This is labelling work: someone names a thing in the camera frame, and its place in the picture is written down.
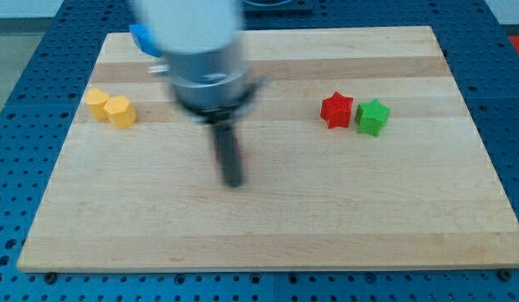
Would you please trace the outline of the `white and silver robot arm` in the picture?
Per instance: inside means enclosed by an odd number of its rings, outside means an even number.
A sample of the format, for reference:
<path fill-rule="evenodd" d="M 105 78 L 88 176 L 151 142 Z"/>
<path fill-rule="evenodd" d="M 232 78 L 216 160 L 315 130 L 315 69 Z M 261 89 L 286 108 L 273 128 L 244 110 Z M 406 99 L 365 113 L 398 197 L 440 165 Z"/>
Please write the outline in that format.
<path fill-rule="evenodd" d="M 162 54 L 178 104 L 210 124 L 224 182 L 230 187 L 241 185 L 234 124 L 261 85 L 251 80 L 244 59 L 241 2 L 134 0 L 130 4 Z"/>

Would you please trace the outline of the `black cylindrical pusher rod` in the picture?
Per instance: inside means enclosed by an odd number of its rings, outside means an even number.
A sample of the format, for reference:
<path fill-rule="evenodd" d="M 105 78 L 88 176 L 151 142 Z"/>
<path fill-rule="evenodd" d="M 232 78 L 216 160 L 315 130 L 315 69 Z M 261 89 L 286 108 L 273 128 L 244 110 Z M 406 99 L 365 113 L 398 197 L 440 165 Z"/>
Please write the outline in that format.
<path fill-rule="evenodd" d="M 218 122 L 213 124 L 211 129 L 222 179 L 229 187 L 236 188 L 243 183 L 243 174 L 233 124 Z"/>

